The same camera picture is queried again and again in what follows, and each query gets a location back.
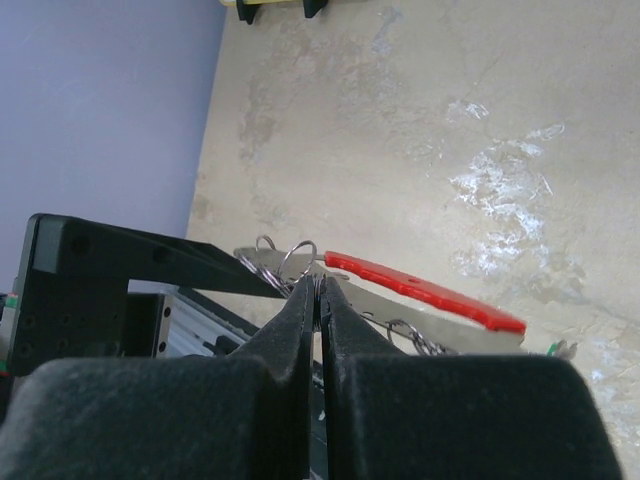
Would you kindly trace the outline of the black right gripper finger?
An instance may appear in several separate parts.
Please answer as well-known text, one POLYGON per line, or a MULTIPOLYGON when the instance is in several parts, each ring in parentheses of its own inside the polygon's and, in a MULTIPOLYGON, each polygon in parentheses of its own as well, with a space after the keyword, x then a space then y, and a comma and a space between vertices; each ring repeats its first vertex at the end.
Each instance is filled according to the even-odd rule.
POLYGON ((581 375, 544 355, 411 356, 320 288, 333 479, 618 479, 581 375))

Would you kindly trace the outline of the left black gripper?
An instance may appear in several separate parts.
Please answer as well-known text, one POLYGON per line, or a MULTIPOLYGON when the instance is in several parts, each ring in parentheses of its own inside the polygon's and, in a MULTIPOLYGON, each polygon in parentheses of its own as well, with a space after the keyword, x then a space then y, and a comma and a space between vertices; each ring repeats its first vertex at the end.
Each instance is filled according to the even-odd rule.
POLYGON ((166 354, 168 299, 130 280, 281 293, 208 243, 54 214, 29 226, 36 270, 15 282, 7 370, 42 366, 2 425, 3 478, 308 477, 312 280, 225 357, 56 360, 166 354))

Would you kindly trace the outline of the red-handled metal key organizer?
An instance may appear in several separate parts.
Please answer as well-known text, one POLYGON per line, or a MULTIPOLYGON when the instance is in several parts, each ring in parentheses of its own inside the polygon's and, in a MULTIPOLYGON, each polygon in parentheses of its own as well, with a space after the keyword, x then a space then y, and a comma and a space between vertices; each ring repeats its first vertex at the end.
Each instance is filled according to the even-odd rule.
POLYGON ((263 235, 234 255, 288 295, 304 275, 337 281, 350 306, 420 354, 522 354, 526 324, 509 313, 414 275, 354 256, 320 253, 310 240, 288 251, 263 235))

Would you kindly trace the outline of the green key tag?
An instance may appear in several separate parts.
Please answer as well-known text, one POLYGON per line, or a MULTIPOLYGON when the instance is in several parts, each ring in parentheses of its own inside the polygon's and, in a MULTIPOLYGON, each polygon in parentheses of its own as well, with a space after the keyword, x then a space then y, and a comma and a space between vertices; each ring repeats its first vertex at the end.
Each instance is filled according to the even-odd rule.
POLYGON ((569 343, 566 340, 560 340, 550 346, 547 355, 570 361, 575 357, 577 348, 578 344, 576 342, 569 343))

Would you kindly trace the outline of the white dry-erase board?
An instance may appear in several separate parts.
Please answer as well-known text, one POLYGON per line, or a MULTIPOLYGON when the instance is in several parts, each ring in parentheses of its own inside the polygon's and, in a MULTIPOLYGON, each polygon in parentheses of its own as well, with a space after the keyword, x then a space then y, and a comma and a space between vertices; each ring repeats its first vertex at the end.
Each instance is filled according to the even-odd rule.
POLYGON ((326 9, 329 0, 220 0, 219 3, 235 11, 240 22, 253 25, 266 9, 298 9, 305 19, 313 19, 326 9))

